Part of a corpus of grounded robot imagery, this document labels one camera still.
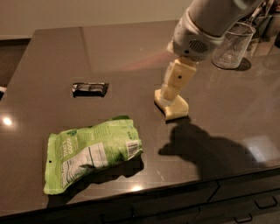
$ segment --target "drawer handle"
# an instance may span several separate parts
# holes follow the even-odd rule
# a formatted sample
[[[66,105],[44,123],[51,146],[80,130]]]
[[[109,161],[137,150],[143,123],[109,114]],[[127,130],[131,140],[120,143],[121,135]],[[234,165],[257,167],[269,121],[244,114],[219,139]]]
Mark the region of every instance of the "drawer handle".
[[[255,205],[259,208],[259,209],[268,209],[268,208],[272,208],[272,207],[277,207],[279,205],[277,199],[272,196],[272,199],[274,200],[274,203],[270,206],[260,206],[256,201],[255,201]]]
[[[244,220],[237,220],[235,217],[234,217],[234,221],[238,224],[240,223],[245,223],[245,222],[249,222],[249,221],[252,221],[253,220],[253,216],[249,213],[248,214],[248,218],[247,219],[244,219]]]

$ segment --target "gray table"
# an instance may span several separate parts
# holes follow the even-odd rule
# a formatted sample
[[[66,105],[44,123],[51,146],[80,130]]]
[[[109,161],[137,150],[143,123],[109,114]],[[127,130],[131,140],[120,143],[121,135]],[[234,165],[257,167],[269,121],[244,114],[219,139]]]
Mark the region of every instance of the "gray table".
[[[262,55],[252,53],[238,71],[199,63],[182,93],[189,117],[165,123],[153,96],[175,59],[165,50],[175,24],[35,32],[0,101],[1,121],[13,122],[0,126],[1,216],[279,167],[280,76]],[[90,81],[108,82],[107,95],[72,97],[74,82]],[[44,195],[49,134],[120,115],[135,122],[141,160],[91,175],[65,195]]]

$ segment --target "crumpled snack packet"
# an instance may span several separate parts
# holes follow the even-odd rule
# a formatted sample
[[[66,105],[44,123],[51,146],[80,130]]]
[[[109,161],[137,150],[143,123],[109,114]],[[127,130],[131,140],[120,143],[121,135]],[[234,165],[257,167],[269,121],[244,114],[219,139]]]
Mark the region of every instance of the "crumpled snack packet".
[[[63,193],[72,183],[128,161],[143,152],[133,121],[120,116],[84,129],[51,134],[45,166],[46,194]]]

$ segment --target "clear glass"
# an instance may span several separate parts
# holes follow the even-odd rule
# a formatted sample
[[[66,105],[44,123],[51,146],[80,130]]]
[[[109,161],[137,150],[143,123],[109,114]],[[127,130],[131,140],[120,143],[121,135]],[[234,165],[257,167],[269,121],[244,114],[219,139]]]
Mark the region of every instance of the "clear glass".
[[[249,24],[236,23],[214,51],[213,64],[224,69],[237,68],[255,32]]]

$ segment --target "wall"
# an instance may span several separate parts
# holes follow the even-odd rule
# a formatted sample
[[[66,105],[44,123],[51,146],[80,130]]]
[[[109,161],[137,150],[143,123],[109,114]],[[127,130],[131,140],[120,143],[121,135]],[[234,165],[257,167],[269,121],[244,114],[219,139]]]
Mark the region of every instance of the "wall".
[[[0,0],[0,39],[37,29],[178,19],[192,0]]]

